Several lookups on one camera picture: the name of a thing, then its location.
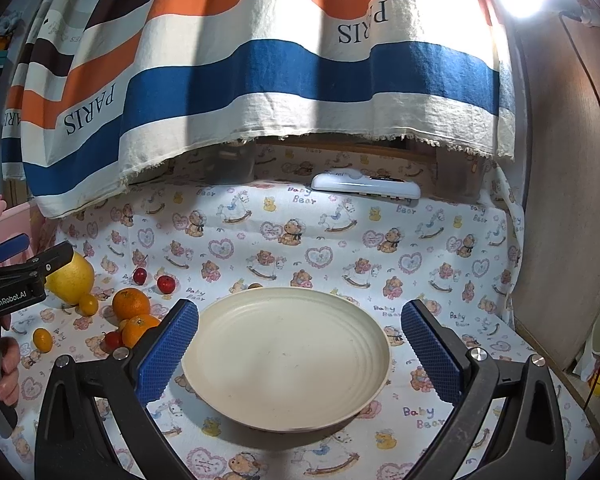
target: ceramic plate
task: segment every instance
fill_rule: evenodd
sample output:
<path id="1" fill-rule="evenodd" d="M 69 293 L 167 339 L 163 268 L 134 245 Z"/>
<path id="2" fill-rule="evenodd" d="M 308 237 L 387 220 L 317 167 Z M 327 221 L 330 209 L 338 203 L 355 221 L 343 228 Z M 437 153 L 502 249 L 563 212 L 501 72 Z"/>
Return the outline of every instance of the ceramic plate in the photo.
<path id="1" fill-rule="evenodd" d="M 356 415 L 384 386 L 390 362 L 384 332 L 350 301 L 306 288 L 264 287 L 203 310 L 182 368 L 218 412 L 286 433 Z"/>

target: brown stripe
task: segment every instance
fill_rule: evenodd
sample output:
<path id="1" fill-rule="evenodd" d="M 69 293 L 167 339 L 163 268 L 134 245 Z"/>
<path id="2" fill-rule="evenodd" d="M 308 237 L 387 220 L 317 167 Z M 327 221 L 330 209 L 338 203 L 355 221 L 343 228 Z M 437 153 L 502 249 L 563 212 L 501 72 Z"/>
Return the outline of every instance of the brown stripe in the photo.
<path id="1" fill-rule="evenodd" d="M 53 43 L 43 38 L 38 38 L 31 53 L 32 63 L 44 66 L 49 72 L 58 77 L 66 77 L 71 69 L 74 56 L 60 54 Z"/>
<path id="2" fill-rule="evenodd" d="M 22 54 L 20 54 L 20 60 L 18 61 L 18 64 L 20 63 L 29 63 L 29 61 L 31 60 L 31 53 L 33 52 L 33 43 L 25 43 L 24 47 L 22 49 Z"/>
<path id="3" fill-rule="evenodd" d="M 84 30 L 100 23 L 122 18 L 149 1 L 151 0 L 98 0 Z"/>

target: finger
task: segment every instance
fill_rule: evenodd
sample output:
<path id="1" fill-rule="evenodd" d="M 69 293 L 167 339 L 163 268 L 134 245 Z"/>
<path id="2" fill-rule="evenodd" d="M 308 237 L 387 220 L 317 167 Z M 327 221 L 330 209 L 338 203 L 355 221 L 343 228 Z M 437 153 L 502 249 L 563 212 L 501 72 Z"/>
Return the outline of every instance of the finger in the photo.
<path id="1" fill-rule="evenodd" d="M 18 399 L 20 398 L 20 388 L 18 387 L 18 385 L 16 384 L 16 387 L 14 388 L 14 390 L 9 394 L 9 397 L 7 397 L 6 399 L 4 399 L 4 403 L 7 406 L 13 406 L 16 402 L 18 402 Z"/>
<path id="2" fill-rule="evenodd" d="M 2 370 L 10 374 L 20 363 L 20 347 L 13 337 L 3 337 L 2 345 Z"/>
<path id="3" fill-rule="evenodd" d="M 7 314 L 6 316 L 2 316 L 0 318 L 0 324 L 2 328 L 8 330 L 11 328 L 11 314 Z"/>
<path id="4" fill-rule="evenodd" d="M 14 390 L 18 389 L 18 370 L 2 376 L 0 379 L 0 400 L 5 402 Z"/>

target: red apple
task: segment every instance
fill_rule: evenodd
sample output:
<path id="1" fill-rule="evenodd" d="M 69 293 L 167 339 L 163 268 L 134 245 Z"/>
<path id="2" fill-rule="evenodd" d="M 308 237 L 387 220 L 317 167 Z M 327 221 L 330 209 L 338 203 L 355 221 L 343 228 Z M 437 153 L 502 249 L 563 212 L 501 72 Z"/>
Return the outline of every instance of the red apple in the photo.
<path id="1" fill-rule="evenodd" d="M 104 346 L 109 352 L 113 352 L 116 348 L 123 346 L 122 334 L 117 331 L 109 332 L 104 336 Z"/>
<path id="2" fill-rule="evenodd" d="M 138 267 L 136 270 L 134 270 L 133 278 L 136 285 L 144 285 L 144 282 L 146 281 L 146 270 L 144 270 L 142 267 Z"/>
<path id="3" fill-rule="evenodd" d="M 174 290 L 176 290 L 176 280 L 174 280 L 171 276 L 164 274 L 158 278 L 158 288 L 163 294 L 171 294 Z"/>

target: orange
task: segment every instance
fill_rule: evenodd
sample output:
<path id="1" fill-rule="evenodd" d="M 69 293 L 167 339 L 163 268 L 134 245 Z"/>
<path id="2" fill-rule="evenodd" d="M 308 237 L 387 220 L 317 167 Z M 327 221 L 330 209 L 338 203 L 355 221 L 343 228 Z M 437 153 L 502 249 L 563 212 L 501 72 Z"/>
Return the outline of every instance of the orange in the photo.
<path id="1" fill-rule="evenodd" d="M 132 286 L 117 291 L 111 306 L 113 313 L 118 316 L 120 321 L 151 312 L 149 298 L 145 296 L 144 292 Z"/>
<path id="2" fill-rule="evenodd" d="M 51 352 L 54 347 L 54 339 L 51 337 L 49 330 L 44 328 L 37 328 L 33 333 L 33 344 L 43 354 Z"/>
<path id="3" fill-rule="evenodd" d="M 93 294 L 83 294 L 78 302 L 78 308 L 83 316 L 93 316 L 98 312 L 98 298 Z"/>
<path id="4" fill-rule="evenodd" d="M 147 330 L 160 325 L 160 320 L 150 314 L 140 314 L 126 322 L 122 330 L 122 342 L 128 348 L 133 348 Z"/>

